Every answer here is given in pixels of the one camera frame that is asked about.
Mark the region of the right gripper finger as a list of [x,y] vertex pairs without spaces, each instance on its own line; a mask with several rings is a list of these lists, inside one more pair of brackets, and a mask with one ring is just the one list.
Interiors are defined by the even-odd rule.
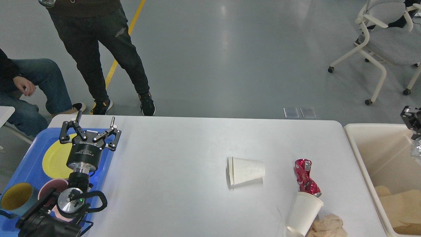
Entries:
[[405,106],[400,114],[402,120],[409,130],[414,131],[412,140],[421,136],[421,108]]

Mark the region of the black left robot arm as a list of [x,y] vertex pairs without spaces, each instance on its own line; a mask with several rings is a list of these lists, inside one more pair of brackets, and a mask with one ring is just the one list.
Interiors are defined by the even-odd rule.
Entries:
[[64,153],[65,165],[71,170],[63,191],[50,188],[16,223],[20,237],[79,237],[93,225],[86,220],[90,213],[107,207],[107,198],[100,191],[108,165],[101,162],[104,150],[115,151],[121,131],[114,124],[103,131],[84,130],[76,118],[65,121],[59,143],[69,144]]

